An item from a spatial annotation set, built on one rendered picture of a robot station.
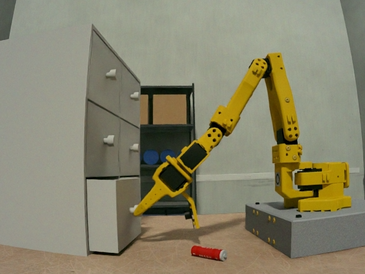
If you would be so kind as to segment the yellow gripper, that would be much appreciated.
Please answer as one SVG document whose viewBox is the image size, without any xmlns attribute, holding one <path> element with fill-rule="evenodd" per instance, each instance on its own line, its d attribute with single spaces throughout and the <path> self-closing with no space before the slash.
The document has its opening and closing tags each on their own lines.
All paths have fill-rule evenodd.
<svg viewBox="0 0 365 274">
<path fill-rule="evenodd" d="M 180 163 L 175 162 L 176 159 L 174 157 L 171 158 L 168 155 L 166 159 L 167 161 L 157 168 L 152 177 L 155 181 L 155 185 L 135 208 L 133 215 L 141 215 L 165 195 L 169 195 L 173 198 L 178 194 L 182 194 L 188 200 L 189 206 L 189 210 L 184 211 L 185 219 L 192 219 L 190 212 L 190 209 L 192 209 L 194 217 L 194 219 L 192 219 L 192 224 L 193 227 L 196 225 L 197 229 L 199 228 L 199 225 L 193 199 L 184 192 L 188 188 L 188 184 L 192 182 L 192 178 L 189 177 L 189 172 Z"/>
</svg>

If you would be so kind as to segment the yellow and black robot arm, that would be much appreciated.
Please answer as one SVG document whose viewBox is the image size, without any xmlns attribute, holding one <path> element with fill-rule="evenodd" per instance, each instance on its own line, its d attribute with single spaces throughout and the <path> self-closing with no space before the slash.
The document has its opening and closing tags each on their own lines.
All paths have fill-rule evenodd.
<svg viewBox="0 0 365 274">
<path fill-rule="evenodd" d="M 300 212 L 350 208 L 351 197 L 344 196 L 343 189 L 343 183 L 346 182 L 345 163 L 301 162 L 302 146 L 297 141 L 298 120 L 281 53 L 268 53 L 264 59 L 253 59 L 227 106 L 218 106 L 206 133 L 188 147 L 185 146 L 175 162 L 191 174 L 209 156 L 211 149 L 219 144 L 222 137 L 232 133 L 261 78 L 266 83 L 277 142 L 276 146 L 272 146 L 275 191 L 284 198 L 284 207 L 295 207 Z M 300 190 L 295 190 L 293 171 L 298 169 L 302 171 L 294 173 L 294 183 Z"/>
</svg>

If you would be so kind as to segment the grey chest of drawers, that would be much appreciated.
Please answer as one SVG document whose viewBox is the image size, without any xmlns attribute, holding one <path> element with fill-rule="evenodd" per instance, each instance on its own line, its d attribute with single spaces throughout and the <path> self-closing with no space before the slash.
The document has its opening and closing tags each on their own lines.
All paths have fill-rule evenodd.
<svg viewBox="0 0 365 274">
<path fill-rule="evenodd" d="M 121 62 L 119 113 L 88 94 L 93 31 Z M 86 178 L 120 172 L 121 59 L 92 24 L 0 41 L 0 244 L 89 256 Z M 86 173 L 87 101 L 119 118 L 119 172 Z M 107 176 L 107 177 L 106 177 Z"/>
</svg>

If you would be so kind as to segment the red aa battery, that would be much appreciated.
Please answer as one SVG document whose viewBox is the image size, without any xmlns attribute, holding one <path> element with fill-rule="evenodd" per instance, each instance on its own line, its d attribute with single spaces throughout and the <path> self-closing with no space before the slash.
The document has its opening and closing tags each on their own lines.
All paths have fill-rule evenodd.
<svg viewBox="0 0 365 274">
<path fill-rule="evenodd" d="M 221 261 L 225 261 L 227 258 L 226 250 L 201 247 L 201 246 L 197 246 L 197 245 L 194 245 L 192 247 L 191 254 L 193 256 L 199 256 L 199 257 L 221 260 Z"/>
</svg>

